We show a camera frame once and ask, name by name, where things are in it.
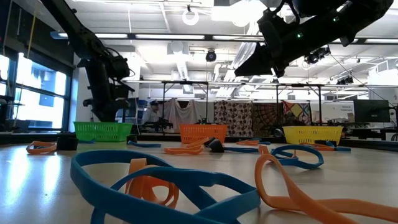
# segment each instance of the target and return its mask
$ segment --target green basket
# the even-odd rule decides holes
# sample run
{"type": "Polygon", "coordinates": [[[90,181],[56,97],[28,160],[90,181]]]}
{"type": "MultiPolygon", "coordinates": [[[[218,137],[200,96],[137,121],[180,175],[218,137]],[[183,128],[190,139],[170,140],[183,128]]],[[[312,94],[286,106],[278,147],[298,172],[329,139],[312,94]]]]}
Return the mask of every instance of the green basket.
{"type": "Polygon", "coordinates": [[[130,135],[132,124],[109,122],[74,122],[76,138],[83,141],[121,142],[130,135]]]}

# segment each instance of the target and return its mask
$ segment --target window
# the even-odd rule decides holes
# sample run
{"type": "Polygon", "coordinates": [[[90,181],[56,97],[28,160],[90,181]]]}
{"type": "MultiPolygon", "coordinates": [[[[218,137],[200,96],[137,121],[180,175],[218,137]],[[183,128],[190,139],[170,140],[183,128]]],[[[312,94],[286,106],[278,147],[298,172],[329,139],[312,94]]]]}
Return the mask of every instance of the window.
{"type": "Polygon", "coordinates": [[[22,105],[14,107],[13,118],[30,120],[29,128],[62,128],[66,82],[65,74],[26,59],[20,53],[15,103],[22,105]]]}
{"type": "Polygon", "coordinates": [[[64,99],[36,93],[30,90],[16,89],[16,103],[23,106],[14,107],[14,119],[30,120],[30,128],[61,128],[64,99]]]}
{"type": "Polygon", "coordinates": [[[36,89],[65,95],[67,76],[43,65],[35,63],[19,54],[17,83],[36,89]]]}
{"type": "MultiPolygon", "coordinates": [[[[5,56],[0,55],[0,75],[1,75],[0,77],[3,80],[7,80],[8,78],[9,65],[10,65],[10,60],[5,56]]],[[[6,89],[7,85],[4,83],[0,83],[0,95],[5,95],[6,89]]]]}

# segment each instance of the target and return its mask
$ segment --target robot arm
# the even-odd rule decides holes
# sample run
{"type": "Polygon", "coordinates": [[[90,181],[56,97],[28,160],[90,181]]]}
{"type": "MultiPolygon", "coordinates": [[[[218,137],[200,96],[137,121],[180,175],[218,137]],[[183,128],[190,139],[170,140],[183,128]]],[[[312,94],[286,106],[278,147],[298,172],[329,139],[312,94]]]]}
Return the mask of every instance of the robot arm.
{"type": "MultiPolygon", "coordinates": [[[[283,0],[275,10],[265,10],[258,20],[265,45],[257,43],[253,55],[235,71],[236,76],[284,75],[289,63],[340,39],[344,47],[355,35],[380,19],[393,0],[283,0]],[[290,24],[277,13],[287,3],[296,16],[290,24]],[[300,17],[311,19],[300,24],[300,17]]],[[[317,52],[321,56],[328,50],[317,52]]]]}
{"type": "Polygon", "coordinates": [[[114,56],[92,31],[81,24],[65,0],[42,0],[42,3],[68,34],[70,45],[81,58],[79,66],[86,68],[89,89],[93,94],[89,103],[93,107],[92,112],[101,122],[114,122],[117,110],[128,108],[125,100],[116,100],[121,97],[118,92],[121,89],[134,91],[121,82],[130,74],[127,59],[114,56]],[[110,84],[109,79],[121,85],[110,84]]]}

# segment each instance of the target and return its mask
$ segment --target white sheet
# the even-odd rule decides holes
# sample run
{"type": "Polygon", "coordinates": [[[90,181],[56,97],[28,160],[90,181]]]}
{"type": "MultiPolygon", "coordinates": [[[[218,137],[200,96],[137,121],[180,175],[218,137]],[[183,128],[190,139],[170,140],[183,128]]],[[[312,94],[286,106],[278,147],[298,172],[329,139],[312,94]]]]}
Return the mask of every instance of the white sheet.
{"type": "MultiPolygon", "coordinates": [[[[189,101],[186,108],[181,108],[177,99],[171,99],[164,105],[164,118],[173,123],[174,133],[180,132],[180,124],[195,124],[198,120],[206,117],[206,102],[189,101]]],[[[208,104],[208,121],[214,121],[214,104],[208,104]]]]}

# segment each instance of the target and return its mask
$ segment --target monitor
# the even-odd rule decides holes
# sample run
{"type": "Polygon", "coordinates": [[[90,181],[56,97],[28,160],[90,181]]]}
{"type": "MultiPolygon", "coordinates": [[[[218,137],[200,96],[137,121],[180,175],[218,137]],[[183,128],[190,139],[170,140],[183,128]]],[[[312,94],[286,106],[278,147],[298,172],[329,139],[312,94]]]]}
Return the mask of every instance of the monitor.
{"type": "Polygon", "coordinates": [[[355,122],[390,122],[387,100],[354,100],[355,122]]]}

